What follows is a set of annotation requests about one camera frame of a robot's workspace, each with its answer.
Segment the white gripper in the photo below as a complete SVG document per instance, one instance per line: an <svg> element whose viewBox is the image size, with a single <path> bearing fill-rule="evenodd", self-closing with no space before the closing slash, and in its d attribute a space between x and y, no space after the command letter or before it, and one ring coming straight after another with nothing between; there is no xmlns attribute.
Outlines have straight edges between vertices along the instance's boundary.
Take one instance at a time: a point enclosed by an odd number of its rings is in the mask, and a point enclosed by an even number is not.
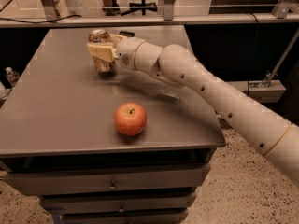
<svg viewBox="0 0 299 224"><path fill-rule="evenodd" d="M135 56L139 47L145 43L144 39L127 37L125 35L110 35L110 42L88 43L90 54L106 62L113 62L117 58L120 66L135 71Z"/></svg>

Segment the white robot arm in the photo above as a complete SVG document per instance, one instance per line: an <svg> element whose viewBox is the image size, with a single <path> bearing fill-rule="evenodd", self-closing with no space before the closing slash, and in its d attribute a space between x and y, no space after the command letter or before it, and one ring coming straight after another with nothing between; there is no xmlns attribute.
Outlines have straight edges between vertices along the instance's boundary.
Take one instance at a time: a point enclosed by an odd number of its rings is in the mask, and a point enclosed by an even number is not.
<svg viewBox="0 0 299 224"><path fill-rule="evenodd" d="M143 72L170 86L198 93L266 160L299 186L299 127L215 77L180 45L160 47L141 38L89 34L87 49L108 69L113 63Z"/></svg>

